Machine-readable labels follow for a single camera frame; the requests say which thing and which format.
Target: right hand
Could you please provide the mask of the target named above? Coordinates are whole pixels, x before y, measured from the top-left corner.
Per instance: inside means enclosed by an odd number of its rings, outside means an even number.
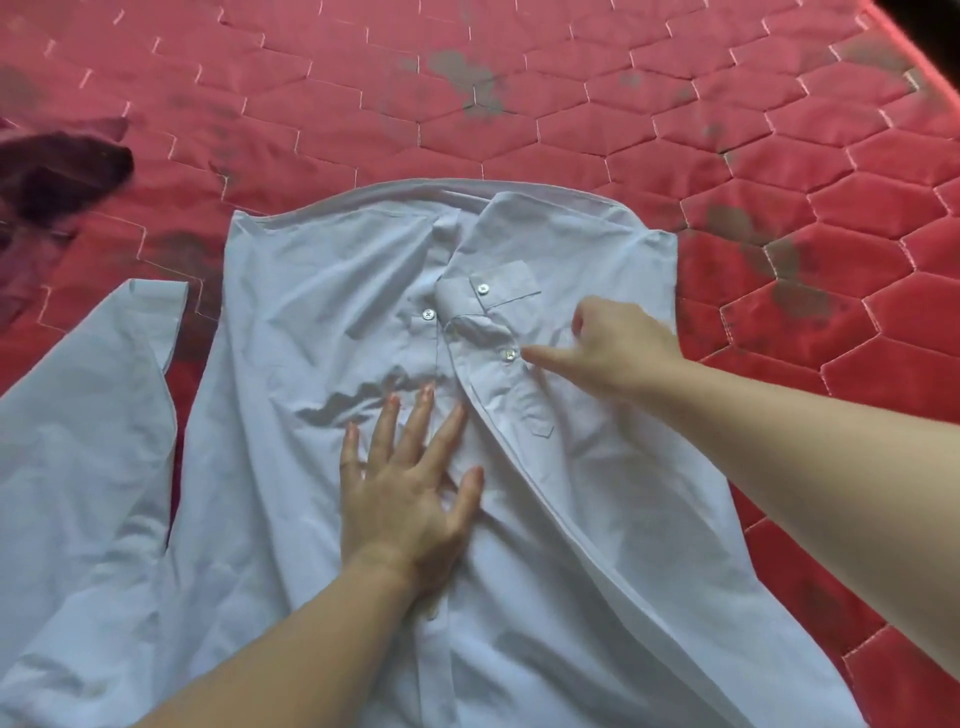
[[[603,399],[634,400],[686,363],[674,333],[635,303],[596,296],[580,301],[570,325],[572,349],[532,346],[524,360]]]

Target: forearm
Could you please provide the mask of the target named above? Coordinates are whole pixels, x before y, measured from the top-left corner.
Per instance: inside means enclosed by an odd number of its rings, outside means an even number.
[[[355,562],[138,728],[346,728],[412,600],[390,570]]]
[[[960,675],[960,427],[692,363],[636,400]]]

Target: maroon fabric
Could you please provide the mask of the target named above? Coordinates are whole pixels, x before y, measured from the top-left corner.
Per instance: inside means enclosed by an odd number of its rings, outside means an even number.
[[[78,215],[133,173],[122,118],[29,131],[0,124],[0,332],[34,300]]]

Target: dress shirt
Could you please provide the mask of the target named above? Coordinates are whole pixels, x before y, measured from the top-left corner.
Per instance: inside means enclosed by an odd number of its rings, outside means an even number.
[[[468,403],[449,474],[484,467],[482,514],[361,726],[860,728],[757,580],[723,475],[519,356],[572,345],[590,294],[673,327],[676,262],[676,237],[626,207],[542,185],[395,182],[236,213],[169,548],[68,600],[0,700],[42,726],[125,725],[315,596],[340,568],[344,427],[368,443],[386,393],[403,421],[433,381],[433,427]],[[153,598],[118,600],[145,570]]]

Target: finger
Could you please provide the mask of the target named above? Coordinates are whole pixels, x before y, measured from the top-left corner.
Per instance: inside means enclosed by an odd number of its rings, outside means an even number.
[[[383,410],[373,428],[370,442],[370,455],[367,458],[371,473],[376,473],[387,464],[394,454],[396,438],[396,415],[400,411],[400,397],[391,394],[384,402]]]
[[[576,377],[579,369],[579,352],[576,349],[557,349],[556,347],[530,346],[520,350],[523,360],[535,367],[553,372],[566,379]]]
[[[447,514],[447,523],[454,538],[466,544],[473,522],[480,512],[483,496],[483,468],[470,468],[460,481],[460,491]]]
[[[423,440],[426,438],[427,428],[430,426],[430,413],[433,411],[433,385],[427,384],[420,389],[417,395],[417,404],[410,413],[407,424],[403,428],[403,437],[394,451],[394,460],[399,465],[412,467],[420,460],[423,450]]]
[[[420,459],[422,470],[429,477],[436,478],[438,485],[446,471],[446,464],[450,462],[450,456],[460,443],[460,435],[463,434],[466,424],[467,410],[458,403],[440,425],[440,429],[437,430]]]
[[[354,423],[349,423],[340,449],[340,488],[343,491],[355,488],[363,480],[359,448],[360,430]]]

